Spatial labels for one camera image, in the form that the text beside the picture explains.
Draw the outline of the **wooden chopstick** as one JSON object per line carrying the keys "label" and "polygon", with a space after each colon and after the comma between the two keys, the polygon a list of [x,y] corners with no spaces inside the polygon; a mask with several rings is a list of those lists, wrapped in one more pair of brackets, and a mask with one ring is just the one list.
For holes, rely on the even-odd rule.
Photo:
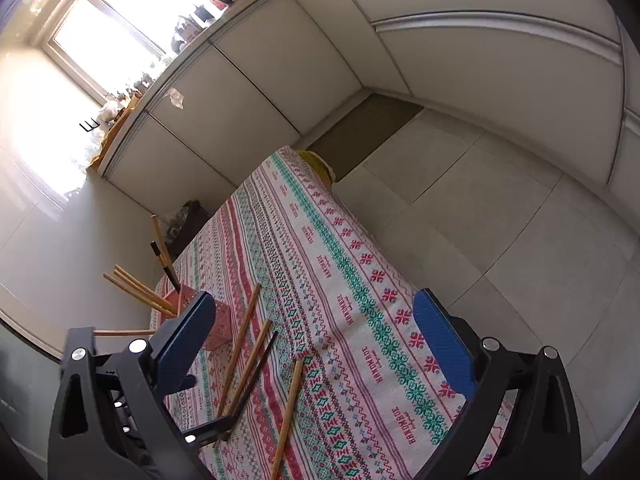
{"label": "wooden chopstick", "polygon": [[124,282],[119,281],[114,276],[106,273],[103,273],[102,276],[112,285],[116,286],[123,292],[126,292],[126,294],[128,294],[129,296],[134,297],[134,299],[142,302],[142,304],[145,304],[150,309],[160,312],[160,314],[165,315],[168,318],[175,318],[177,316],[171,309],[171,304],[168,306],[168,308],[166,308],[160,302],[152,299],[149,295],[145,295],[143,292],[139,292],[137,289],[126,285]]}
{"label": "wooden chopstick", "polygon": [[178,308],[165,298],[158,296],[154,290],[142,283],[142,281],[135,278],[129,272],[124,270],[121,266],[114,266],[114,274],[116,278],[119,278],[126,285],[130,286],[136,292],[140,292],[146,299],[151,300],[154,304],[157,304],[162,309],[169,311],[171,314],[177,314]]}
{"label": "wooden chopstick", "polygon": [[255,341],[252,353],[250,354],[250,357],[248,358],[248,361],[246,363],[246,367],[244,368],[244,372],[241,376],[238,388],[236,388],[235,393],[232,396],[231,404],[227,411],[228,415],[233,415],[236,412],[236,408],[240,403],[241,396],[247,388],[247,383],[250,380],[250,374],[254,372],[254,369],[257,366],[258,354],[259,351],[262,350],[262,345],[264,344],[264,341],[268,335],[271,324],[272,321],[270,320],[270,318],[267,318],[266,322],[262,326],[262,329],[260,330],[259,336]]}
{"label": "wooden chopstick", "polygon": [[270,470],[270,480],[277,480],[282,458],[285,450],[286,441],[288,440],[288,433],[290,432],[292,419],[294,416],[296,399],[299,392],[300,382],[302,381],[302,374],[304,368],[304,360],[299,359],[295,362],[294,372],[292,376],[292,382],[290,385],[290,391],[288,392],[288,402],[286,402],[285,414],[282,420],[280,429],[278,445],[276,452],[273,456],[273,462]]}
{"label": "wooden chopstick", "polygon": [[174,270],[174,267],[172,266],[172,260],[164,242],[162,229],[160,228],[160,220],[158,220],[156,214],[152,214],[151,223],[154,233],[154,240],[156,241],[158,248],[160,248],[160,254],[162,255],[163,263],[165,263],[165,266],[168,267],[171,276],[173,278],[176,278],[177,274]]}
{"label": "wooden chopstick", "polygon": [[218,410],[217,410],[218,417],[224,414],[224,408],[226,407],[227,396],[232,384],[235,367],[236,367],[236,364],[238,364],[242,347],[243,347],[244,338],[246,336],[248,328],[250,327],[250,321],[252,320],[252,316],[255,312],[256,304],[257,304],[261,289],[262,289],[261,284],[257,284],[254,287],[252,296],[250,296],[250,302],[246,307],[246,310],[242,319],[242,324],[240,326],[240,329],[238,331],[238,336],[236,337],[236,341],[233,346],[231,359],[226,369],[226,376],[224,376],[224,388],[222,388],[222,393],[219,399]]}

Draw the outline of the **black chopstick gold band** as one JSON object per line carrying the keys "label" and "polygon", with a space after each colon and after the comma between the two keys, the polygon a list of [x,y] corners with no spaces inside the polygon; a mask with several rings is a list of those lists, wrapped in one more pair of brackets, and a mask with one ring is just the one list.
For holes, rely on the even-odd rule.
{"label": "black chopstick gold band", "polygon": [[176,292],[180,292],[181,290],[180,283],[175,277],[174,272],[171,271],[171,268],[169,267],[169,264],[166,262],[163,256],[163,253],[160,251],[160,248],[158,247],[157,242],[155,240],[152,240],[152,242],[150,243],[150,246],[154,254],[157,256],[158,260],[160,260],[160,265],[162,266],[163,271],[165,272],[168,278],[168,281],[170,281],[171,286],[175,289]]}

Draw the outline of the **white lower kitchen cabinets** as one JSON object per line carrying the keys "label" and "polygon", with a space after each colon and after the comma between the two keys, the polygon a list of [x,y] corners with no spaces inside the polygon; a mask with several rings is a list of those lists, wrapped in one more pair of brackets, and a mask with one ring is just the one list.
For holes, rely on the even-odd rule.
{"label": "white lower kitchen cabinets", "polygon": [[465,118],[639,211],[637,25],[608,0],[245,0],[160,76],[102,176],[215,205],[366,90]]}

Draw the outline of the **long black chopstick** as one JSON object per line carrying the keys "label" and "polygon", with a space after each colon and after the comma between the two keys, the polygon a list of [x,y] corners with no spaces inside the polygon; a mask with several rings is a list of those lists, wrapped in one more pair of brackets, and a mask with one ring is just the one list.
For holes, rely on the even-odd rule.
{"label": "long black chopstick", "polygon": [[262,374],[262,369],[265,367],[268,361],[277,336],[278,333],[274,333],[271,336],[270,341],[266,345],[265,350],[262,352],[262,355],[257,361],[257,364],[250,370],[250,374],[248,375],[247,380],[244,382],[242,388],[240,389],[240,394],[234,398],[231,407],[231,416],[233,418],[233,422],[230,429],[221,436],[221,441],[228,441],[230,439],[233,427],[240,419],[242,411],[244,410],[245,405],[247,404],[248,399],[250,398],[250,395],[252,394],[260,375]]}

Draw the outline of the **pink perforated utensil basket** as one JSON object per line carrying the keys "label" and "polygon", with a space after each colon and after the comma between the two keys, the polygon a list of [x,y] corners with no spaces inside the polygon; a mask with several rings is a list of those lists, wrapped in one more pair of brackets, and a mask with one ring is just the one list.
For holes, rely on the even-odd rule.
{"label": "pink perforated utensil basket", "polygon": [[[186,284],[181,285],[181,290],[177,296],[177,313],[181,314],[190,302],[198,296],[199,290],[193,289]],[[215,322],[204,342],[206,351],[214,351],[218,347],[232,341],[231,333],[231,308],[223,301],[214,299]]]}

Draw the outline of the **patterned handmade tablecloth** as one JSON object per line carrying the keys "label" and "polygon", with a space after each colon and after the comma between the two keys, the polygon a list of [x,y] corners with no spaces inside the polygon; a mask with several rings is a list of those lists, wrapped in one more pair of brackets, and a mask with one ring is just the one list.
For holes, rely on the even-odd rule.
{"label": "patterned handmade tablecloth", "polygon": [[[218,479],[411,479],[442,443],[464,397],[412,314],[416,291],[296,152],[265,159],[177,258],[244,330],[236,362],[272,343],[227,441],[201,450]],[[302,385],[282,465],[293,370]]]}

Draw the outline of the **dark trash bin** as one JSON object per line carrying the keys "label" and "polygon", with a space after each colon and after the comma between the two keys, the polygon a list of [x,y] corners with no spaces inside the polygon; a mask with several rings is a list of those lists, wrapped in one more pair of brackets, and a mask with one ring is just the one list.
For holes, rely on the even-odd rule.
{"label": "dark trash bin", "polygon": [[210,214],[198,200],[189,200],[171,218],[165,244],[172,261],[180,256],[209,218]]}

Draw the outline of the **brown floor mat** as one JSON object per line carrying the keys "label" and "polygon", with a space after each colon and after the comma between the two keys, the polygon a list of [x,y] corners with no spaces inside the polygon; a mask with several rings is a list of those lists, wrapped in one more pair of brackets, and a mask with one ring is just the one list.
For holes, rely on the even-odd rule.
{"label": "brown floor mat", "polygon": [[372,93],[311,143],[308,151],[327,162],[339,181],[421,110],[419,104]]}

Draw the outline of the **window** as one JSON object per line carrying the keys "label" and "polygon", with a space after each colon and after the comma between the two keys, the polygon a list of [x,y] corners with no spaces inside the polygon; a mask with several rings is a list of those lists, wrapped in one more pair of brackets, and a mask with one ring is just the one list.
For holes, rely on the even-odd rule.
{"label": "window", "polygon": [[222,14],[214,0],[60,0],[37,44],[102,105],[149,88]]}

